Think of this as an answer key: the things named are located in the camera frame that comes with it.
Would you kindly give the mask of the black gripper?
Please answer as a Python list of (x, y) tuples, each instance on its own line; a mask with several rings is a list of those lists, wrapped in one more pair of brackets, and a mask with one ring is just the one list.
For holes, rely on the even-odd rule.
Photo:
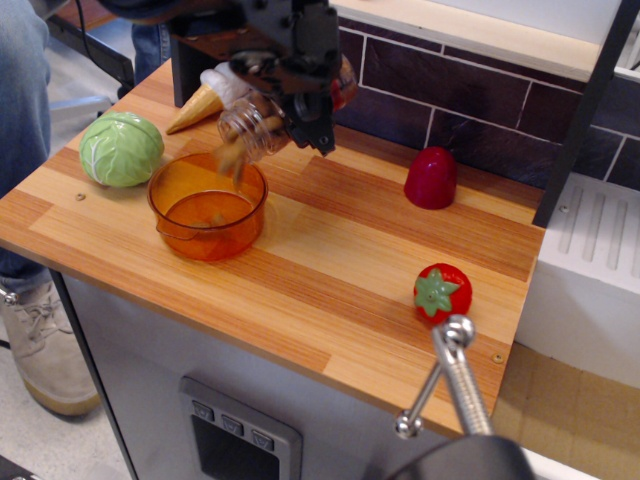
[(299, 148), (335, 150), (331, 83), (341, 67), (337, 11), (327, 1), (230, 1), (237, 16), (231, 70), (284, 99), (286, 130)]

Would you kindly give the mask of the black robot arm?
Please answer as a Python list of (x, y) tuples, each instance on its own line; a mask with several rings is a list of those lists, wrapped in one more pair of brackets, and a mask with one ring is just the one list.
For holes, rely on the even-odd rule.
[(228, 63), (284, 112), (295, 143), (335, 148), (332, 83), (342, 64), (337, 11), (327, 1), (106, 1), (140, 24), (164, 23), (182, 42)]

